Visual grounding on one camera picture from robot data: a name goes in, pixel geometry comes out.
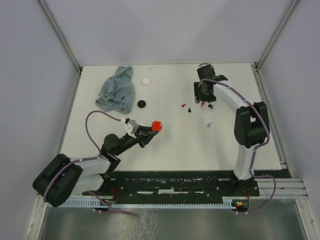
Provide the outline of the orange earbud charging case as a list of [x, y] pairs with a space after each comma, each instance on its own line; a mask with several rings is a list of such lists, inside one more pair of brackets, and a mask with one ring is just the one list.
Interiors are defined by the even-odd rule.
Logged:
[[151, 124], [151, 130], [153, 132], [160, 132], [162, 130], [160, 121], [153, 121]]

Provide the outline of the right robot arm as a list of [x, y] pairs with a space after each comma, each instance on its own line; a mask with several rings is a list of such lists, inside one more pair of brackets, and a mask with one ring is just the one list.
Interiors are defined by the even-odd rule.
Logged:
[[209, 63], [201, 63], [197, 74], [199, 81], [193, 83], [195, 103], [221, 101], [235, 114], [233, 133], [239, 148], [233, 168], [236, 179], [229, 183], [229, 189], [240, 196], [248, 189], [246, 180], [254, 177], [257, 150], [270, 141], [268, 107], [263, 101], [249, 101], [224, 75], [216, 75]]

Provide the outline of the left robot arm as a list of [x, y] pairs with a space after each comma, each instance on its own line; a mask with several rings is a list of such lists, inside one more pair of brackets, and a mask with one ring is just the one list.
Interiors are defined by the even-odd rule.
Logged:
[[129, 121], [125, 127], [123, 137], [112, 133], [104, 138], [98, 156], [71, 159], [63, 153], [56, 155], [35, 178], [33, 189], [53, 207], [61, 206], [71, 195], [87, 191], [106, 195], [111, 183], [104, 176], [118, 167], [121, 162], [118, 156], [135, 145], [144, 148], [162, 130], [159, 121], [150, 127]]

